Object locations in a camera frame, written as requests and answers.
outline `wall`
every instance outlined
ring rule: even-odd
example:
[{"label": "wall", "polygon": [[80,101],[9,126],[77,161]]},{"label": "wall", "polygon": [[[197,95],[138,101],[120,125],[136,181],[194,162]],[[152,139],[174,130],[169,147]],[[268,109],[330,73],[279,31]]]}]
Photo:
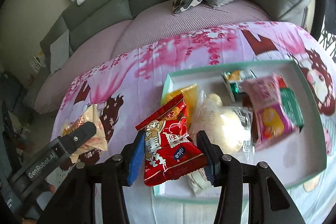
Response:
[{"label": "wall", "polygon": [[24,86],[33,73],[29,60],[69,0],[6,0],[0,10],[0,59]]}]

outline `pink snack package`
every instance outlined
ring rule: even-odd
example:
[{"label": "pink snack package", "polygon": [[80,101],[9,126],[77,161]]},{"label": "pink snack package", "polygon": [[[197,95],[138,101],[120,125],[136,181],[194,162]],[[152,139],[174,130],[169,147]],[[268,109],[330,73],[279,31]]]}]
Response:
[{"label": "pink snack package", "polygon": [[297,130],[283,110],[277,77],[272,75],[241,83],[251,99],[257,121],[256,151],[274,145]]}]

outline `beige snack package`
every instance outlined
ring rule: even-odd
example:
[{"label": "beige snack package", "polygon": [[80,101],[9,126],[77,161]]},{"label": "beige snack package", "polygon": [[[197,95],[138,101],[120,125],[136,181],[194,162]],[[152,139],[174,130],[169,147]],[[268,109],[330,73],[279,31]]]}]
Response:
[{"label": "beige snack package", "polygon": [[91,105],[78,120],[76,120],[72,125],[69,125],[66,121],[61,129],[62,136],[68,135],[77,128],[81,127],[86,122],[93,122],[97,128],[96,134],[89,139],[86,143],[84,143],[80,148],[76,150],[71,156],[71,162],[76,163],[80,154],[85,152],[89,152],[95,148],[100,149],[102,151],[107,150],[107,141],[105,138],[105,131],[103,124],[98,115],[97,104]]}]

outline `yellow snack package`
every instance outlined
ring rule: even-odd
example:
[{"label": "yellow snack package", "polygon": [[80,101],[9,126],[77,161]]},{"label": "yellow snack package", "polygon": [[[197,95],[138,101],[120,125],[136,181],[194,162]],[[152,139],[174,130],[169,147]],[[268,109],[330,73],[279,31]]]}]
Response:
[{"label": "yellow snack package", "polygon": [[173,99],[175,96],[179,94],[183,94],[185,104],[187,105],[187,117],[186,117],[186,126],[187,129],[189,129],[191,118],[194,113],[194,109],[197,104],[197,100],[200,94],[200,87],[197,84],[193,84],[191,86],[188,86],[186,88],[175,90],[171,93],[168,93],[164,98],[161,100],[161,106],[169,102],[171,99]]},{"label": "yellow snack package", "polygon": [[72,163],[77,162],[77,159],[80,154],[83,154],[95,148],[100,149],[102,151],[106,151],[108,148],[104,127],[98,115],[97,104],[91,105],[72,125],[69,125],[68,121],[66,121],[63,127],[61,128],[62,136],[70,134],[71,132],[75,131],[75,129],[81,127],[86,122],[93,122],[97,128],[97,132],[91,139],[89,139],[86,143],[84,143],[70,156]]}]

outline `silver bolt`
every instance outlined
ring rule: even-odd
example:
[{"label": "silver bolt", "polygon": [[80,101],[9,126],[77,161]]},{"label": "silver bolt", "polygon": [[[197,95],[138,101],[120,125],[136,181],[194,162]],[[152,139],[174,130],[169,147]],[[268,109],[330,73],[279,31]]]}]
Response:
[{"label": "silver bolt", "polygon": [[230,155],[223,155],[222,159],[224,161],[230,161],[230,160],[232,160],[232,157]]},{"label": "silver bolt", "polygon": [[267,164],[267,162],[265,162],[265,161],[261,161],[261,162],[259,162],[259,166],[261,167],[261,168],[267,168],[268,167],[268,164]]},{"label": "silver bolt", "polygon": [[82,169],[82,168],[84,168],[84,167],[85,167],[85,163],[82,162],[82,161],[80,161],[79,163],[76,164],[76,168],[77,168],[77,169]]},{"label": "silver bolt", "polygon": [[115,154],[112,156],[112,160],[114,161],[121,161],[123,159],[123,156],[120,154]]}]

